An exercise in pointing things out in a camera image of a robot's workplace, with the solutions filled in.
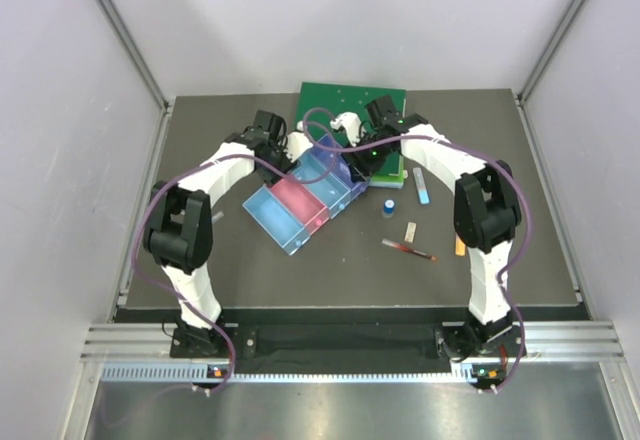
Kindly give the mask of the pink plastic tray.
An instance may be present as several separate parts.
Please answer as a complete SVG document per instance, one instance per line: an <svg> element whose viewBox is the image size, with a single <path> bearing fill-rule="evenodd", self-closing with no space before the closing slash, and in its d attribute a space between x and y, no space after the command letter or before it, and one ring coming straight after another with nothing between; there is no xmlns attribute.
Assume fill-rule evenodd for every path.
<svg viewBox="0 0 640 440"><path fill-rule="evenodd" d="M330 219L328 207L302 184L281 180L270 191L305 227L309 235L314 234Z"/></svg>

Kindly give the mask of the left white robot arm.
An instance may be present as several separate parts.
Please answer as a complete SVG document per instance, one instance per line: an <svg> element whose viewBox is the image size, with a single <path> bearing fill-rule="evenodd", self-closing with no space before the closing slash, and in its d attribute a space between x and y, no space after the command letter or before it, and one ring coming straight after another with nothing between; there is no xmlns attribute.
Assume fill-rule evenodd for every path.
<svg viewBox="0 0 640 440"><path fill-rule="evenodd" d="M228 136L211 157L151 193L142 246L168 277L180 306L171 356L207 358L231 351L217 326L222 312L207 261L213 249L212 207L238 181L258 171L266 182L294 163L286 153L285 120L260 110L253 124Z"/></svg>

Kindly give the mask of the purple plastic tray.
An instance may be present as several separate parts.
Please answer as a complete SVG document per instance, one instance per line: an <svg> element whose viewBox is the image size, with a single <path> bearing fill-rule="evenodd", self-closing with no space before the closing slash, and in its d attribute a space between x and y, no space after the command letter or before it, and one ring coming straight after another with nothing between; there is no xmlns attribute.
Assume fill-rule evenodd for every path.
<svg viewBox="0 0 640 440"><path fill-rule="evenodd" d="M352 179L349 165L341 153L314 146L312 148L312 154L330 169L331 173L347 187L348 193L346 199L343 201L342 210L355 201L369 187L368 181L354 181Z"/></svg>

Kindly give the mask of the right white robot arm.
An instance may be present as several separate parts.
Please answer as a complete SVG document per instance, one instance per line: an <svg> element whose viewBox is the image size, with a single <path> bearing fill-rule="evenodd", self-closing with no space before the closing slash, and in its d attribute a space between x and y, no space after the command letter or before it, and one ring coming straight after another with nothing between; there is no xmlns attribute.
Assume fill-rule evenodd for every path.
<svg viewBox="0 0 640 440"><path fill-rule="evenodd" d="M352 149L344 158L353 177L372 174L389 154L398 153L434 175L454 197L454 230L469 254L471 296L463 325L441 330L441 351L453 361L492 354L513 323L504 269L522 214L507 179L509 166L454 148L426 118L398 111L390 96L370 102L366 110L369 128L351 112L331 122L332 129L345 133Z"/></svg>

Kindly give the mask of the dark green binder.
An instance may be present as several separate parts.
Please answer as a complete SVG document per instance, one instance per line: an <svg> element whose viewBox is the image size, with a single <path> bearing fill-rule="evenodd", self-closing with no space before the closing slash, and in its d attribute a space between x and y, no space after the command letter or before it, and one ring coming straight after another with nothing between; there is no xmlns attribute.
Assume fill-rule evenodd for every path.
<svg viewBox="0 0 640 440"><path fill-rule="evenodd" d="M366 131L370 131L369 116L366 105L384 95L389 95L395 107L404 113L406 104L406 90L371 87L371 86L350 86L326 83L303 82L300 89L296 117L294 125L303 120L304 114L314 107L321 107L329 110L334 116L343 112L357 113L364 122ZM330 128L330 118L323 113L315 112L309 117L310 122L323 124L342 147L349 147L346 135L332 131ZM309 132L316 140L320 140L325 132L315 126L309 126Z"/></svg>

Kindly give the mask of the light blue tray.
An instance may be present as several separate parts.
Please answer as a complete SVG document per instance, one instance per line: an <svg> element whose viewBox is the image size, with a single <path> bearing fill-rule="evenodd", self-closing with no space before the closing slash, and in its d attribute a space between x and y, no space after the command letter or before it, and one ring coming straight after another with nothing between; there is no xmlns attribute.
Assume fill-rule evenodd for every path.
<svg viewBox="0 0 640 440"><path fill-rule="evenodd" d="M266 187L259 188L243 207L287 255L310 238L306 227Z"/></svg>
<svg viewBox="0 0 640 440"><path fill-rule="evenodd" d="M299 158L293 175L328 208L330 219L346 208L350 190L334 173L327 172L327 167L311 153Z"/></svg>

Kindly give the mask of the light green folder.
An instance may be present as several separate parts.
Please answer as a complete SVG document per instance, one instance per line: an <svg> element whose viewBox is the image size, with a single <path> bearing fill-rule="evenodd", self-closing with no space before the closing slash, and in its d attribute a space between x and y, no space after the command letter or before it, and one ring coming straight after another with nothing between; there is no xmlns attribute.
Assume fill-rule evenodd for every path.
<svg viewBox="0 0 640 440"><path fill-rule="evenodd" d="M400 134L397 127L402 122L402 113L395 107L367 106L370 120L369 138L372 142L386 140ZM387 157L383 167L371 176L371 186L380 188L401 188L404 185L404 160L400 152L400 142L389 142L393 153Z"/></svg>

